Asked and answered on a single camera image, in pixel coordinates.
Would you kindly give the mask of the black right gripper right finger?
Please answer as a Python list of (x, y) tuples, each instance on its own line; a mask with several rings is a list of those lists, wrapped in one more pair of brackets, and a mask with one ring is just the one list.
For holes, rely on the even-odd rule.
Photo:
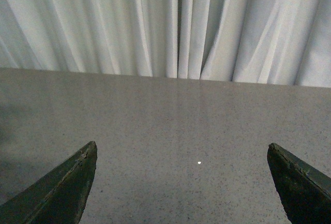
[(291, 223), (330, 223), (330, 177), (276, 143), (267, 162)]

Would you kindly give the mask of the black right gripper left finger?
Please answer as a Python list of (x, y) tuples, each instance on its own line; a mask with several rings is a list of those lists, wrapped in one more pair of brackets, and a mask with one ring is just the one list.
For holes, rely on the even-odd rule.
[(97, 145), (88, 142), (3, 205), (1, 223), (79, 223), (89, 196)]

